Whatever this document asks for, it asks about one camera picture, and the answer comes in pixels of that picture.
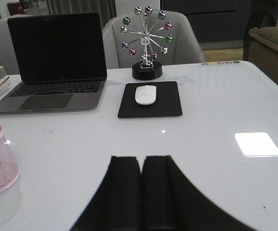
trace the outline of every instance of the chair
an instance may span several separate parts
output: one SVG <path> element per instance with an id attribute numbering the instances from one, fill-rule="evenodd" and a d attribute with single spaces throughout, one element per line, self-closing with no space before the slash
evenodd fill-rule
<path id="1" fill-rule="evenodd" d="M 149 27 L 152 27 L 153 24 L 158 20 L 158 12 L 159 11 L 154 10 L 154 12 L 148 17 Z M 163 38 L 152 38 L 158 45 L 168 48 L 168 52 L 166 54 L 162 54 L 160 52 L 160 48 L 157 45 L 151 43 L 153 51 L 158 54 L 156 61 L 160 62 L 162 65 L 204 62 L 203 51 L 196 39 L 196 36 L 193 33 L 188 19 L 183 14 L 178 12 L 165 11 L 165 13 L 165 19 L 159 20 L 152 28 L 152 31 L 163 27 L 166 22 L 171 22 L 171 30 L 163 29 L 156 32 L 155 35 L 164 37 L 167 35 L 172 35 L 173 41 L 171 43 L 167 43 Z M 139 35 L 130 32 L 122 34 L 120 32 L 121 26 L 124 26 L 122 22 L 124 17 L 129 17 L 131 24 L 137 27 L 140 31 L 142 31 L 143 28 L 139 16 L 135 15 L 134 13 L 118 16 L 107 22 L 103 28 L 107 69 L 132 67 L 133 64 L 140 61 L 141 55 L 143 54 L 143 46 L 141 45 L 140 40 L 130 43 L 131 41 L 139 38 Z M 136 30 L 131 25 L 126 27 L 128 31 Z M 124 50 L 121 47 L 123 41 L 129 42 L 129 48 L 139 44 L 136 47 L 137 54 L 130 56 L 129 48 Z"/>
<path id="2" fill-rule="evenodd" d="M 16 14 L 10 17 L 22 17 L 26 15 Z M 7 18 L 0 19 L 0 66 L 4 66 L 8 75 L 19 74 L 19 67 L 13 49 L 13 42 L 7 25 Z"/>

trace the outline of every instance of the white table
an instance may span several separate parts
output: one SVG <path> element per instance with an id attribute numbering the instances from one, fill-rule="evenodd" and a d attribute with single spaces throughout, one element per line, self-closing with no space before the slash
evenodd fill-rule
<path id="1" fill-rule="evenodd" d="M 278 157 L 247 158 L 236 133 L 265 132 L 278 147 L 278 86 L 248 62 L 164 66 L 183 115 L 119 119 L 131 69 L 108 70 L 96 110 L 0 115 L 20 167 L 0 193 L 0 231 L 67 231 L 96 192 L 110 157 L 171 155 L 208 198 L 247 225 L 278 231 Z M 12 88 L 20 81 L 11 76 Z"/>

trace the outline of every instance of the black mouse pad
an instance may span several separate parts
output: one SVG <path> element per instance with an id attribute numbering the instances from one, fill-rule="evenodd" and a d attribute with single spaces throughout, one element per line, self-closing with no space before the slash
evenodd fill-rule
<path id="1" fill-rule="evenodd" d="M 139 105 L 135 101 L 135 90 L 139 86 L 154 85 L 156 90 L 156 101 L 151 105 Z M 123 98 L 119 108 L 119 118 L 145 118 L 145 117 L 168 117 L 181 116 L 183 114 L 178 93 L 177 83 L 148 82 L 128 83 L 125 86 Z"/>

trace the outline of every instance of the beige sofa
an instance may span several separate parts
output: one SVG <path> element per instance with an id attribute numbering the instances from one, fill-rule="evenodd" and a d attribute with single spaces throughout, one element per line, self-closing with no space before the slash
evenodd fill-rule
<path id="1" fill-rule="evenodd" d="M 252 28 L 248 61 L 254 63 L 278 84 L 278 27 Z"/>

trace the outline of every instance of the mouse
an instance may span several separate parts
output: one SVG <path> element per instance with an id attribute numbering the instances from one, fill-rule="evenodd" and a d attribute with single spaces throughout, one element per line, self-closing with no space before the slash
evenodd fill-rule
<path id="1" fill-rule="evenodd" d="M 135 90 L 135 101 L 140 105 L 151 105 L 156 101 L 156 86 L 144 85 Z"/>

